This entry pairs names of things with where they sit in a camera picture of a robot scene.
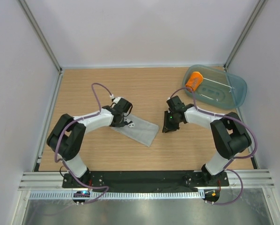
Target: white wall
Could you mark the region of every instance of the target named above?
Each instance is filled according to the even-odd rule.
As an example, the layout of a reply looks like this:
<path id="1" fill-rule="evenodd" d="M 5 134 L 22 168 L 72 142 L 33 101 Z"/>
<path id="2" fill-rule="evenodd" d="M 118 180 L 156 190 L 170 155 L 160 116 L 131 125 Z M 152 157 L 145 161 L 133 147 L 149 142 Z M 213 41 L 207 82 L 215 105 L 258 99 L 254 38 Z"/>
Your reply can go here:
<path id="1" fill-rule="evenodd" d="M 15 0 L 0 0 L 0 225 L 31 171 L 58 72 Z"/>
<path id="2" fill-rule="evenodd" d="M 257 160 L 280 194 L 280 0 L 268 1 L 229 72 L 245 79 L 244 119 L 256 132 Z"/>
<path id="3" fill-rule="evenodd" d="M 223 64 L 257 0 L 27 0 L 63 67 Z"/>

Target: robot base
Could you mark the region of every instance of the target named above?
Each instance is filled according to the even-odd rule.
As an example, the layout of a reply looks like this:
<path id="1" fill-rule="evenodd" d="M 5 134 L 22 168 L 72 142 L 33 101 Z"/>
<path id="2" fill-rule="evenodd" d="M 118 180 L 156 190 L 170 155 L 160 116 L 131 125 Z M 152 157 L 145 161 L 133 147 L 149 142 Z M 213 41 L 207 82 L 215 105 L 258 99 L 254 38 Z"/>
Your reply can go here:
<path id="1" fill-rule="evenodd" d="M 92 186 L 109 186 L 109 192 L 118 193 L 173 193 L 191 192 L 195 188 L 229 186 L 226 172 L 221 172 L 212 182 L 204 180 L 203 172 L 195 171 L 92 171 Z M 63 188 L 83 188 L 70 174 L 65 174 Z"/>

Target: metal floor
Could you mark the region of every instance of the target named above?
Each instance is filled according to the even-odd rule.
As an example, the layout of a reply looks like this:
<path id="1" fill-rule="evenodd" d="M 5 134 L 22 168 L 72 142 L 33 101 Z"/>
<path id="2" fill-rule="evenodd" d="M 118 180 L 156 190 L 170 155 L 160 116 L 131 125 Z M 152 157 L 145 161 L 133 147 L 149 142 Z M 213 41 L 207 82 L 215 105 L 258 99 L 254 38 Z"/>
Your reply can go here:
<path id="1" fill-rule="evenodd" d="M 219 202 L 234 199 L 239 189 L 223 189 Z M 59 210 L 72 206 L 55 216 Z M 262 189 L 245 189 L 228 206 L 201 199 L 109 200 L 75 206 L 72 200 L 29 200 L 24 225 L 273 225 Z"/>

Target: orange object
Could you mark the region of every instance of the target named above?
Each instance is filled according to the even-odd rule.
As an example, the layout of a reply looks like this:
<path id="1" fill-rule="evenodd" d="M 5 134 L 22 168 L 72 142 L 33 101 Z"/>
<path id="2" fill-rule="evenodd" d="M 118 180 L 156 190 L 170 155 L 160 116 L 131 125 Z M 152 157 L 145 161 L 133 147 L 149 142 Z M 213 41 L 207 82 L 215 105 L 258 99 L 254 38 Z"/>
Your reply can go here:
<path id="1" fill-rule="evenodd" d="M 203 80 L 204 77 L 201 75 L 201 73 L 194 71 L 191 74 L 188 82 L 186 83 L 186 87 L 191 88 L 193 91 L 195 91 Z"/>

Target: white cable tray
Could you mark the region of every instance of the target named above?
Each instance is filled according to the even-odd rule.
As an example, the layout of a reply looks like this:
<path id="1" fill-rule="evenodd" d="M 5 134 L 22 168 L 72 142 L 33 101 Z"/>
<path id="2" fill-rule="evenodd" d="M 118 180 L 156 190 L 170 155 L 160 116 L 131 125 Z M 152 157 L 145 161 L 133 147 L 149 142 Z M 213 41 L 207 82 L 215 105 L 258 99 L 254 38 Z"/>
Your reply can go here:
<path id="1" fill-rule="evenodd" d="M 91 200 L 98 197 L 101 193 L 90 192 L 90 197 L 74 197 L 76 191 L 31 191 L 30 200 L 68 200 L 68 199 L 83 199 Z M 184 193 L 106 193 L 101 200 L 139 200 L 139 199 L 189 199 L 189 198 L 204 198 L 203 190 L 198 192 Z"/>

